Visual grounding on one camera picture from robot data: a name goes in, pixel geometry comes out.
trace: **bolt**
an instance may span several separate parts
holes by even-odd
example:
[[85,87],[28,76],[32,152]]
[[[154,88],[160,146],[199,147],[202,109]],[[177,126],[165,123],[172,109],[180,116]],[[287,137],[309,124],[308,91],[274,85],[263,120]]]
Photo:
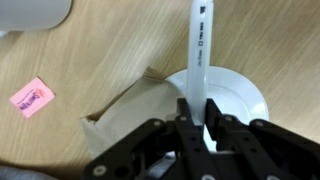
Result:
[[180,120],[181,120],[181,121],[186,121],[186,120],[187,120],[187,117],[181,116],[181,117],[180,117]]
[[280,180],[277,176],[274,176],[274,175],[269,175],[267,177],[267,180]]
[[216,180],[216,179],[213,176],[206,174],[202,176],[201,180]]
[[232,117],[231,116],[226,116],[226,117],[224,117],[224,119],[227,120],[227,121],[232,121]]
[[99,165],[93,169],[93,175],[96,177],[103,176],[107,172],[107,167]]
[[161,122],[160,122],[160,121],[155,121],[155,122],[153,123],[153,125],[155,125],[155,126],[160,126],[160,125],[161,125]]
[[257,125],[257,126],[263,126],[263,123],[262,123],[261,121],[257,121],[257,122],[256,122],[256,125]]

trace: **wood grain surface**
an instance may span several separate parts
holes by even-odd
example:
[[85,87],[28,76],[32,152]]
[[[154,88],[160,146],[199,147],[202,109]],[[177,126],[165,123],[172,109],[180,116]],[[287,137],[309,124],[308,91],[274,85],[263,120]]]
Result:
[[[187,67],[188,0],[74,0],[69,17],[0,40],[0,164],[79,179],[81,117],[99,117],[143,74]],[[320,142],[320,1],[215,0],[211,65],[263,93],[272,122]],[[56,98],[26,120],[9,98],[34,77]]]

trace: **white object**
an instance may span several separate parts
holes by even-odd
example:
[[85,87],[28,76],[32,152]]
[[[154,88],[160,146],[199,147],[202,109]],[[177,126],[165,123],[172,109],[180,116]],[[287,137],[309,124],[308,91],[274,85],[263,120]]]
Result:
[[204,123],[206,73],[210,64],[213,0],[193,0],[189,28],[186,99],[195,125]]
[[[177,72],[166,80],[186,95],[187,70]],[[207,81],[207,98],[213,99],[223,114],[235,115],[247,125],[257,118],[269,120],[268,107],[259,89],[241,74],[210,66]],[[204,140],[209,151],[215,151],[216,143],[211,140],[207,129]]]
[[72,0],[0,0],[0,31],[48,29],[61,23]]

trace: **pink label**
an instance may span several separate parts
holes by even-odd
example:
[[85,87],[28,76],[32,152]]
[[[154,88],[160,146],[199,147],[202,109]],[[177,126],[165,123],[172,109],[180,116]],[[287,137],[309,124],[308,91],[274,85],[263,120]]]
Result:
[[38,77],[23,87],[10,98],[10,101],[20,109],[26,118],[29,118],[55,97]]

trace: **white plate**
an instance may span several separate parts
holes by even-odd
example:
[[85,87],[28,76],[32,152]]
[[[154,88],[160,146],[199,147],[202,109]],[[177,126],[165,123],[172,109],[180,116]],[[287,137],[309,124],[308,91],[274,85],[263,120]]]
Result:
[[[177,72],[166,79],[186,95],[187,70]],[[232,70],[210,66],[207,74],[207,97],[215,101],[223,114],[231,114],[244,123],[253,119],[269,120],[267,104],[259,89],[247,78]],[[204,139],[210,151],[215,151],[205,130]]]

